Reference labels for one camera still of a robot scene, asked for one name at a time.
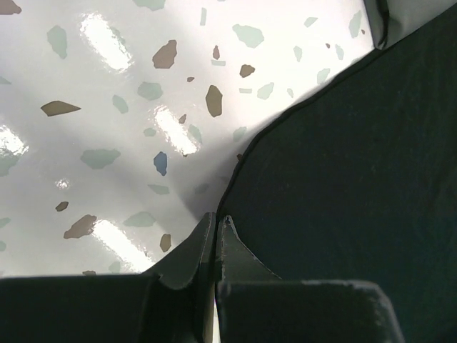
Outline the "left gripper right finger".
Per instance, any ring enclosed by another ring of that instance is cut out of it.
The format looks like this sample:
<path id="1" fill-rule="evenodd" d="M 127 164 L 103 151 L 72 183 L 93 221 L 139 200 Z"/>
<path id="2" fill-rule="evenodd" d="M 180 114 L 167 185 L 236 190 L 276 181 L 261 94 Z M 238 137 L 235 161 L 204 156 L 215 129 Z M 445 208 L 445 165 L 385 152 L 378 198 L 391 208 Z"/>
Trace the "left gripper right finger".
<path id="1" fill-rule="evenodd" d="M 216 305 L 222 342 L 404 342 L 393 305 L 362 280 L 284 280 L 218 227 Z"/>

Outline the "black t shirt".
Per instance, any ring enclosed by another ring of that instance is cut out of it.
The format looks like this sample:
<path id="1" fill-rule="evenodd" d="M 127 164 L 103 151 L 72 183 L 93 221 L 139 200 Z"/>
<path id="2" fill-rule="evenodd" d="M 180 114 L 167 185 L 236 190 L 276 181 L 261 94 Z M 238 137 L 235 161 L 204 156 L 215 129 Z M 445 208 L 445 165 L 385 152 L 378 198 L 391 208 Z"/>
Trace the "black t shirt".
<path id="1" fill-rule="evenodd" d="M 456 340 L 456 8 L 249 144 L 218 214 L 284 279 L 361 279 L 407 342 Z"/>

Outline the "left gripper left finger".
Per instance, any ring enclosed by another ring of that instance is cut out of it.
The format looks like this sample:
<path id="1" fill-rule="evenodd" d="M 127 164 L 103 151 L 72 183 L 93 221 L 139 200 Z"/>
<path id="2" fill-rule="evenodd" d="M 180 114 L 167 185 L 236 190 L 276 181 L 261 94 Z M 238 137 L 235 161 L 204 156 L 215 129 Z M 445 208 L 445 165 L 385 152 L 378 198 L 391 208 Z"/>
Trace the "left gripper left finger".
<path id="1" fill-rule="evenodd" d="M 1 280 L 3 342 L 211 342 L 216 216 L 140 274 Z"/>

